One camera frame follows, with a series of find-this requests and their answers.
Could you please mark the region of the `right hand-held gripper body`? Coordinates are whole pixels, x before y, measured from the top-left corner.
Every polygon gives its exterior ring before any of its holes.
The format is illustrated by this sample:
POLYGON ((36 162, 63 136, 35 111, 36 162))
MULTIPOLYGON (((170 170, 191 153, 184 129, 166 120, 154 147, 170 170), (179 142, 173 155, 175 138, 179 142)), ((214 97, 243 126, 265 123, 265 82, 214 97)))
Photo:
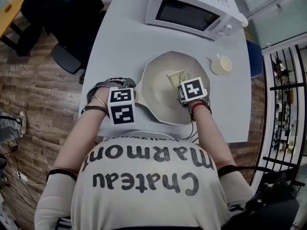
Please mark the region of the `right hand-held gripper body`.
POLYGON ((209 94, 200 77, 181 82, 177 85, 177 92, 182 107, 188 107, 189 103, 197 101, 210 104, 209 94))

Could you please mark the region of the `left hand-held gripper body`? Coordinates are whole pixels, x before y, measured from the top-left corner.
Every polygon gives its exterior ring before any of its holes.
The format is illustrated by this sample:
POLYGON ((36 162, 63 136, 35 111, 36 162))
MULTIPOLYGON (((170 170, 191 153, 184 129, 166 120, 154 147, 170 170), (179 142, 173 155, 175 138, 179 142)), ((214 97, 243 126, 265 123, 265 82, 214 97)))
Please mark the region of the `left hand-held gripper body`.
POLYGON ((107 106, 112 126, 136 123, 135 87, 135 82, 127 78, 122 86, 110 88, 107 106))

